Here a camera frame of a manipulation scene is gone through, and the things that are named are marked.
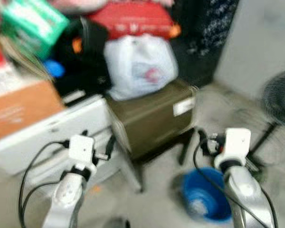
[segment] gray floor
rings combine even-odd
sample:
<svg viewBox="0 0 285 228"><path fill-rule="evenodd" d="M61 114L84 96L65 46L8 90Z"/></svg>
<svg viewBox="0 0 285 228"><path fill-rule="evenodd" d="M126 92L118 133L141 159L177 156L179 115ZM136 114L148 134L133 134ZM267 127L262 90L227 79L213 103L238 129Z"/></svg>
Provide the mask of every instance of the gray floor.
<svg viewBox="0 0 285 228"><path fill-rule="evenodd" d="M199 93L197 126L208 133L223 132L226 127L247 127L252 131L252 141L261 133L268 117L257 105L235 95L215 84L207 86ZM190 152L197 143L192 139ZM192 169L191 157L180 167L177 156L181 146L145 164L143 175L145 192L136 194L128 186L122 174L118 173L100 184L98 190L89 190L79 213L80 228L102 228L114 217L125 217L133 228L231 228L226 225L192 220L179 201L180 177ZM264 187L270 194L279 218L281 228L285 228L285 128L280 128L259 151L259 156L270 166L263 178ZM210 164L205 158L198 159L201 166ZM19 228L16 204L19 180L0 173L0 228ZM27 211L28 228L38 228L48 209L49 201L42 200L40 194L32 199Z"/></svg>

